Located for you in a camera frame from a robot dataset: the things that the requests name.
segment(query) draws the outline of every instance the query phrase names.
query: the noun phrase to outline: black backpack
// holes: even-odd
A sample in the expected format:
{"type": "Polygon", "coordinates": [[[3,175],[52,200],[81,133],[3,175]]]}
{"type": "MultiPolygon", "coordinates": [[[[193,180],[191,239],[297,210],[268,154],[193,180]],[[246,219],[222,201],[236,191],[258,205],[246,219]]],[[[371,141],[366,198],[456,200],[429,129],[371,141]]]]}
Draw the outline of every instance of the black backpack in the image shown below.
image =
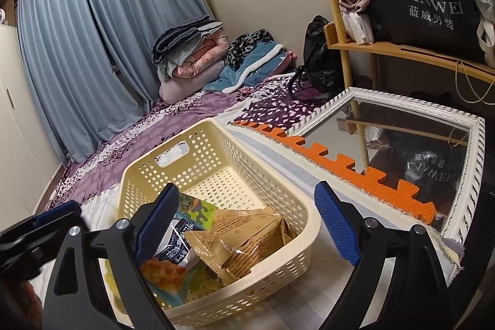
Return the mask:
{"type": "Polygon", "coordinates": [[[327,102],[341,93],[345,86],[343,81],[340,51],[328,49],[323,27],[328,20],[316,16],[308,25],[304,41],[304,65],[299,66],[289,81],[289,95],[296,101],[327,102]],[[301,100],[293,92],[296,80],[308,80],[322,94],[301,100]]]}

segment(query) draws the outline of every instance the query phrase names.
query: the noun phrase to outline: wardrobe door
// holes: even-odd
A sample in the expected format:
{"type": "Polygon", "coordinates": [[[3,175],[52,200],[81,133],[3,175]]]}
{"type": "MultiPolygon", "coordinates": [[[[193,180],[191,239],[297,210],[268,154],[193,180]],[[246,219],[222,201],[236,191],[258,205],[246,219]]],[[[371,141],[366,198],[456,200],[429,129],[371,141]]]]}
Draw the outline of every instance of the wardrobe door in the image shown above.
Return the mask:
{"type": "MultiPolygon", "coordinates": [[[[0,89],[0,120],[2,121],[0,125],[0,159],[3,168],[20,193],[23,206],[32,213],[53,173],[49,174],[31,152],[13,115],[16,106],[11,90],[14,88],[4,83],[2,75],[8,71],[6,67],[14,66],[18,64],[18,61],[11,56],[13,52],[9,48],[14,47],[15,49],[15,44],[6,42],[4,38],[5,28],[13,29],[0,26],[0,67],[2,68],[0,70],[0,84],[2,85],[0,89]]],[[[9,77],[6,76],[6,82],[9,83],[9,77]]],[[[18,116],[22,115],[22,111],[17,112],[18,116]]]]}
{"type": "Polygon", "coordinates": [[[0,231],[31,215],[21,203],[20,192],[0,163],[0,231]]]}
{"type": "Polygon", "coordinates": [[[11,114],[27,146],[46,172],[45,185],[48,185],[61,162],[46,135],[31,97],[17,30],[4,25],[0,26],[0,80],[11,114]]]}

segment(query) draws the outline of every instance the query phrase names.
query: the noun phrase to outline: plastic basket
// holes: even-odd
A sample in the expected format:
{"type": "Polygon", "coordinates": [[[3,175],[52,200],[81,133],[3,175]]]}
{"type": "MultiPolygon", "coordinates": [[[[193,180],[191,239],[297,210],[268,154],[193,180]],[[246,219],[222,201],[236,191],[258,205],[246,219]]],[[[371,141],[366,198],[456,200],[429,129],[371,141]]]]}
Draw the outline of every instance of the plastic basket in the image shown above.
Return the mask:
{"type": "Polygon", "coordinates": [[[120,188],[119,217],[132,217],[142,204],[154,201],[168,182],[219,208],[249,210],[270,205],[297,235],[254,266],[249,275],[212,294],[199,293],[190,302],[167,309],[172,323],[203,326],[240,313],[308,269],[310,246],[321,226],[313,201],[213,120],[197,123],[127,167],[120,188]],[[170,162],[171,156],[184,151],[185,155],[170,162]],[[160,166],[164,160],[169,164],[160,166]]]}

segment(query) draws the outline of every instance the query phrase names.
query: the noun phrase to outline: black shopping bag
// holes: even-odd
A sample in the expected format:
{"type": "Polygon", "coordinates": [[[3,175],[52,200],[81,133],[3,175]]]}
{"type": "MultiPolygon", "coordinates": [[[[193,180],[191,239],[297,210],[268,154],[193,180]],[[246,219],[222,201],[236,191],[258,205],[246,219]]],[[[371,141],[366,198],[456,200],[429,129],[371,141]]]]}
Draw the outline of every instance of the black shopping bag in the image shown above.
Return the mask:
{"type": "Polygon", "coordinates": [[[484,62],[474,0],[370,0],[375,40],[484,62]]]}

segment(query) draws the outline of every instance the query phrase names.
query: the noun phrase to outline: orange foam mat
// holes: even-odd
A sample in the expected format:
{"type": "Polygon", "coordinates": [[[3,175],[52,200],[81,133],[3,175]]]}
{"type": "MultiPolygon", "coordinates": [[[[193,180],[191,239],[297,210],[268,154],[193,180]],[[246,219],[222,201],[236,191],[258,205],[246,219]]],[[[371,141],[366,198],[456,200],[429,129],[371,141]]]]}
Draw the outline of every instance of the orange foam mat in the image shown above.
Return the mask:
{"type": "Polygon", "coordinates": [[[254,122],[237,121],[234,124],[255,129],[290,147],[336,176],[394,206],[394,208],[412,215],[425,224],[431,224],[435,218],[436,208],[433,202],[422,203],[416,200],[415,197],[419,192],[419,187],[403,179],[399,180],[397,189],[392,189],[382,184],[387,176],[384,172],[368,167],[365,174],[359,174],[352,170],[355,166],[355,161],[352,158],[338,154],[335,161],[329,160],[325,157],[328,154],[328,148],[319,143],[313,143],[309,148],[303,147],[306,141],[302,136],[286,136],[282,129],[271,128],[269,125],[260,125],[254,122]]]}

